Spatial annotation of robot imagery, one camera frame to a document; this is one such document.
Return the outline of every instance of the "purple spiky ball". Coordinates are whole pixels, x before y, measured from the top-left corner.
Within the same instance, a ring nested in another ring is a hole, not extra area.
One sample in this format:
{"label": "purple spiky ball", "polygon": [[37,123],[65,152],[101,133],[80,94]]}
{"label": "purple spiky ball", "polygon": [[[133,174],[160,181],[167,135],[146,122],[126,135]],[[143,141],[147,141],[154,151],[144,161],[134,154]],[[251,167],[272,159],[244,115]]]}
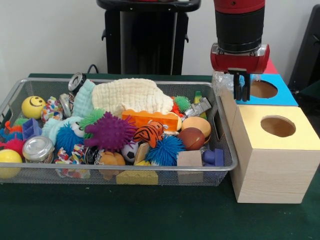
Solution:
{"label": "purple spiky ball", "polygon": [[114,153],[120,151],[125,145],[130,144],[137,130],[131,116],[125,120],[106,112],[96,123],[85,128],[86,133],[93,137],[84,140],[88,147],[98,146],[100,149]]}

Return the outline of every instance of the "wire mesh basket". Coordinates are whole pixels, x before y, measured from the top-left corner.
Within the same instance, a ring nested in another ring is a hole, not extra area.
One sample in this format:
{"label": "wire mesh basket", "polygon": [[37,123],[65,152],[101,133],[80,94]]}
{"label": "wire mesh basket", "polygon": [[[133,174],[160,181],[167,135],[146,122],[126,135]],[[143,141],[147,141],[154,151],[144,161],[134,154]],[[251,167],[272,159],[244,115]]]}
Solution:
{"label": "wire mesh basket", "polygon": [[[112,80],[95,80],[96,84]],[[56,98],[68,92],[68,79],[26,78],[16,83],[0,107],[2,121],[12,123],[22,116],[21,104],[29,96]],[[140,184],[140,185],[177,185],[177,186],[218,186],[227,172],[238,164],[238,157],[227,124],[220,97],[215,97],[214,89],[208,82],[155,81],[168,96],[186,96],[193,99],[196,91],[207,97],[212,108],[206,112],[212,126],[210,141],[203,150],[215,148],[224,150],[224,166],[135,166],[135,165],[79,165],[45,163],[1,163],[0,183],[25,184]],[[85,178],[62,177],[61,172],[82,173]],[[12,172],[18,173],[11,178]],[[105,180],[103,175],[117,172],[113,178]]]}

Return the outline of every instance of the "green spiky ball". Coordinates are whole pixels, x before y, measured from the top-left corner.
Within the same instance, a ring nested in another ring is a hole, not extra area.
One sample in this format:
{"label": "green spiky ball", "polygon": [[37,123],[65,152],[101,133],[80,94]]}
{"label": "green spiky ball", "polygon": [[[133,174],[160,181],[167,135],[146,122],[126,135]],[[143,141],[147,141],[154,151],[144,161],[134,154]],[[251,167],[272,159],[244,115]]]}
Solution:
{"label": "green spiky ball", "polygon": [[176,96],[174,102],[178,105],[180,113],[184,113],[191,107],[189,99],[185,96]]}
{"label": "green spiky ball", "polygon": [[17,120],[15,120],[13,126],[22,126],[28,120],[29,120],[28,118],[19,117]]}
{"label": "green spiky ball", "polygon": [[89,139],[93,136],[92,133],[86,133],[86,126],[96,123],[105,114],[105,110],[101,108],[94,109],[89,116],[82,119],[79,123],[80,127],[84,129],[84,138]]}

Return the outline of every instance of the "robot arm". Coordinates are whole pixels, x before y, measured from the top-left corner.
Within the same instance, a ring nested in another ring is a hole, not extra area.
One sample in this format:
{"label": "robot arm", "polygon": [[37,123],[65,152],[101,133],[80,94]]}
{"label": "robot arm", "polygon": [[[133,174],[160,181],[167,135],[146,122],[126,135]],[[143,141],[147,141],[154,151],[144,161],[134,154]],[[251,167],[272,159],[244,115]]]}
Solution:
{"label": "robot arm", "polygon": [[[218,43],[211,49],[214,70],[233,74],[234,99],[250,100],[250,74],[262,74],[270,55],[262,44],[266,0],[214,0]],[[244,77],[244,86],[239,83]]]}

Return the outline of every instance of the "black cable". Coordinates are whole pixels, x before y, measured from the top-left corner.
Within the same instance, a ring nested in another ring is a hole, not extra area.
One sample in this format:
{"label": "black cable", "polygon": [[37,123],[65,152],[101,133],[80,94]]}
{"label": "black cable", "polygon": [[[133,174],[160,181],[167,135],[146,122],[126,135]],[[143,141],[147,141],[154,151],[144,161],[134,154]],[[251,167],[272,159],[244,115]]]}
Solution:
{"label": "black cable", "polygon": [[88,71],[87,71],[86,73],[89,74],[92,68],[95,69],[95,72],[96,72],[97,74],[99,73],[97,66],[94,65],[94,64],[91,64],[91,65],[90,65],[90,67],[89,67],[89,69],[88,69]]}

